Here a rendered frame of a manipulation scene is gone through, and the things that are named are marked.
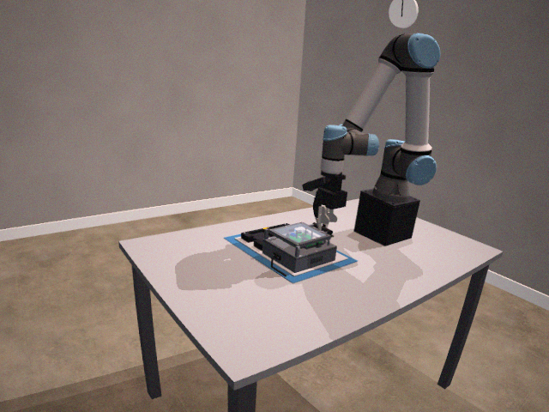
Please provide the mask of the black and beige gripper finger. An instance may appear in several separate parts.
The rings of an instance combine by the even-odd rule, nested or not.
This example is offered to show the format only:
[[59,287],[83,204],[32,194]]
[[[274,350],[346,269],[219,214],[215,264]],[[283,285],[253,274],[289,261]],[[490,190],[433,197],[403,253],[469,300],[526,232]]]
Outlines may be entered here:
[[318,201],[318,196],[314,197],[313,212],[316,218],[317,227],[322,231],[322,224],[329,224],[329,218],[326,215],[326,207]]
[[[327,209],[327,216],[329,217],[329,222],[337,222],[337,216],[335,215],[334,213],[334,210],[333,209]],[[328,228],[328,225],[329,224],[323,224],[323,227],[326,227]]]

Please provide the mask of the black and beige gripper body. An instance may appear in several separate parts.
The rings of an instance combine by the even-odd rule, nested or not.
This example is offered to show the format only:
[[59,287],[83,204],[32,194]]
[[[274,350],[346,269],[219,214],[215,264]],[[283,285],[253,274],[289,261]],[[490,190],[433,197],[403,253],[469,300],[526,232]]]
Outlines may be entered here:
[[316,191],[316,197],[318,196],[319,203],[328,209],[346,207],[347,192],[341,189],[342,180],[346,179],[346,175],[343,175],[342,173],[325,173],[322,170],[321,175],[325,177],[326,184],[321,185]]

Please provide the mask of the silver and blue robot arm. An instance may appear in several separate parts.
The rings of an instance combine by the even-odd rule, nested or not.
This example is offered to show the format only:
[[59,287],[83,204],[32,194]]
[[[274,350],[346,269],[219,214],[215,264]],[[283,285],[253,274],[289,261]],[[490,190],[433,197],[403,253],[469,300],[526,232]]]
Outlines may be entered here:
[[383,50],[378,66],[345,122],[337,125],[339,127],[325,127],[321,161],[323,172],[340,174],[345,155],[377,153],[377,136],[362,131],[395,75],[402,72],[406,76],[405,141],[388,140],[385,143],[381,174],[373,189],[375,196],[391,202],[408,201],[408,182],[425,185],[437,170],[431,157],[428,132],[430,76],[440,59],[440,48],[427,34],[399,35]]

